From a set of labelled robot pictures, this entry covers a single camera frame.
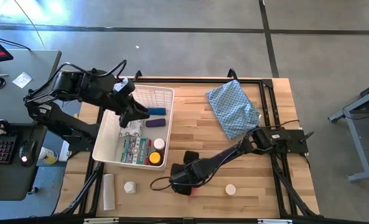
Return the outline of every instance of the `blue towel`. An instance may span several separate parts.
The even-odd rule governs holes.
[[[253,106],[237,80],[208,91],[207,97],[230,140],[259,124],[259,110]]]

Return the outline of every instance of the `white bin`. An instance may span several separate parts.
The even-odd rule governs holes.
[[[124,139],[119,137],[119,116],[114,112],[105,110],[100,130],[98,131],[96,144],[93,150],[93,159],[108,164],[147,170],[164,170],[167,164],[167,152],[169,150],[170,129],[173,119],[174,90],[171,88],[136,85],[133,91],[134,99],[146,108],[165,108],[165,116],[151,115],[149,119],[166,119],[166,126],[159,128],[147,128],[144,120],[141,137],[149,138],[154,143],[157,138],[166,142],[164,160],[160,166],[147,166],[141,164],[127,164],[121,162]]]

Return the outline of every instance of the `yellow lid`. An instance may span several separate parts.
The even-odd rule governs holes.
[[[150,163],[157,164],[159,161],[161,161],[161,155],[158,152],[152,152],[149,155]]]

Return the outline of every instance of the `wooden table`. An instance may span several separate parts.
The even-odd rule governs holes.
[[[274,78],[274,92],[281,122],[297,119],[291,87],[287,78]],[[186,150],[198,151],[200,157],[210,157],[232,146],[215,118],[205,93],[218,87],[219,83],[147,83],[173,88],[174,119],[170,136],[168,164],[164,172],[128,169],[106,164],[104,173],[115,175],[116,210],[103,211],[101,186],[98,217],[204,217],[204,218],[260,218],[279,217],[273,170],[268,155],[248,154],[222,166],[215,177],[191,196],[179,195],[172,189],[152,191],[149,184],[157,177],[170,174],[172,163],[182,163]],[[248,98],[259,110],[261,98],[258,85],[241,84]],[[95,123],[98,108],[82,104],[79,119]],[[297,129],[298,123],[285,125]],[[60,200],[56,212],[62,211],[77,196],[83,186],[89,152],[80,152],[67,162]],[[288,155],[292,184],[309,208],[319,213],[310,170],[306,160],[297,155]],[[135,194],[126,194],[123,185],[127,181],[137,183]],[[234,196],[227,196],[224,188],[233,184],[237,188]],[[287,211],[288,197],[283,187]]]

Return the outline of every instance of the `black mouse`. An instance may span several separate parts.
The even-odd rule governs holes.
[[[20,162],[24,167],[29,167],[34,163],[35,158],[35,141],[25,140],[20,147]]]

